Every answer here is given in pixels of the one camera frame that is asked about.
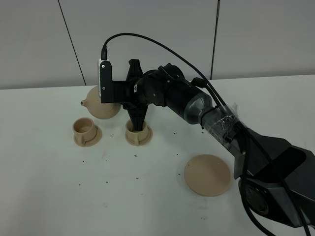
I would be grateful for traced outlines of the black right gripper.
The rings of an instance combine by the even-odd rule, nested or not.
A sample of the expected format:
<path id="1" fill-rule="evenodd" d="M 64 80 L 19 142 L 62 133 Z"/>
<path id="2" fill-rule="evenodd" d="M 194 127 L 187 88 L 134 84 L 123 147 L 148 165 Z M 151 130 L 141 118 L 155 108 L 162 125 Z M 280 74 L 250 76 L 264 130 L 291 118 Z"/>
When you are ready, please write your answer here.
<path id="1" fill-rule="evenodd" d="M 129 114 L 133 131 L 142 131 L 150 104 L 166 107 L 166 92 L 170 87 L 170 75 L 165 70 L 143 73 L 140 60 L 131 59 L 126 77 L 128 86 L 122 105 Z"/>

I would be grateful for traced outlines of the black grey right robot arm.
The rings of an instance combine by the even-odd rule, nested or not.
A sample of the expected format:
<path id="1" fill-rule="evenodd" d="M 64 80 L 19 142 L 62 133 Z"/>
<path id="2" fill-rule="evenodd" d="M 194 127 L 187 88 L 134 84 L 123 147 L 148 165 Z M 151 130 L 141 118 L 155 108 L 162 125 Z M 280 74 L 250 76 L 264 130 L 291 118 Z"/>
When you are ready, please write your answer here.
<path id="1" fill-rule="evenodd" d="M 168 107 L 189 124 L 199 124 L 235 158 L 242 204 L 266 235 L 256 215 L 297 228 L 315 226 L 315 156 L 283 138 L 260 135 L 244 125 L 202 74 L 187 81 L 172 64 L 143 72 L 129 61 L 127 101 L 132 130 L 142 131 L 150 104 Z"/>

